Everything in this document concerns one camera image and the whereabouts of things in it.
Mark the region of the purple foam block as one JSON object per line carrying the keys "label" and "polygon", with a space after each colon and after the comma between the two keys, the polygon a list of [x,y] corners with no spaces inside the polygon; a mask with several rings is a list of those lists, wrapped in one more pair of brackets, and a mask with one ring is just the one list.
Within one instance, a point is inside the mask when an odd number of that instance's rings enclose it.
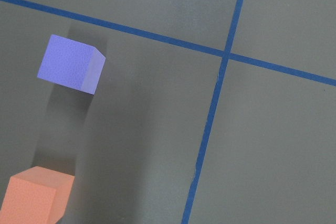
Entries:
{"label": "purple foam block", "polygon": [[95,94],[105,60],[94,46],[51,35],[37,77]]}

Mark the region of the orange foam block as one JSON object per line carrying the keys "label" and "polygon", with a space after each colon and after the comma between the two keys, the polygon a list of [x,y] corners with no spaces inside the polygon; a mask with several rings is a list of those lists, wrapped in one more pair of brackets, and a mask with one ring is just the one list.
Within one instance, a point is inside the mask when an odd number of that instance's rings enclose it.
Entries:
{"label": "orange foam block", "polygon": [[35,166],[10,177],[1,223],[57,223],[65,214],[75,177]]}

